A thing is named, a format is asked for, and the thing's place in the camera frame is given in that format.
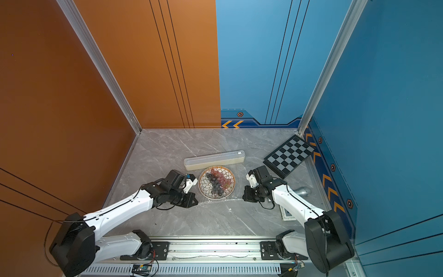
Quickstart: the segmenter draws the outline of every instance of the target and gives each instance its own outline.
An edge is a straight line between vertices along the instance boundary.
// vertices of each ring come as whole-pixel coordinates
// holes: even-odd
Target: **wall panel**
[[[220,126],[215,1],[75,3],[143,128]]]
[[[134,132],[55,1],[0,9],[0,168],[100,208]]]

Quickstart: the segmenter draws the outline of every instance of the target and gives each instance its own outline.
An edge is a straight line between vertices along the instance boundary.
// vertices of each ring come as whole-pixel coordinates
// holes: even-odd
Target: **decorative plate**
[[[224,166],[211,166],[200,175],[198,187],[200,192],[209,199],[223,199],[234,191],[235,177],[232,171]]]

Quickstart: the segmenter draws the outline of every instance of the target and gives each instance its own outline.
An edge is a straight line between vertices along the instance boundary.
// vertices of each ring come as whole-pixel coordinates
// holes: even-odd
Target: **orange wall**
[[[143,128],[220,127],[215,0],[75,0]]]
[[[0,168],[48,192],[0,170],[2,276],[59,277],[51,219],[101,208],[135,134],[55,0],[3,1],[0,33]]]

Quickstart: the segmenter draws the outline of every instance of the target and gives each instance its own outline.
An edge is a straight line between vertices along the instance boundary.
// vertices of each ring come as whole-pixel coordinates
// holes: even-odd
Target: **white rectangular container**
[[[184,163],[186,170],[204,169],[214,165],[238,164],[245,161],[245,152],[243,150],[213,154],[200,157],[186,158]]]

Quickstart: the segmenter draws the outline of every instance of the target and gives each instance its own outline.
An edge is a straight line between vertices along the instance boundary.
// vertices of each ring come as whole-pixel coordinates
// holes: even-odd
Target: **grapes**
[[[213,168],[211,171],[205,174],[205,177],[212,184],[211,194],[223,196],[225,192],[228,192],[230,185],[232,184],[232,179],[227,179],[225,175]]]

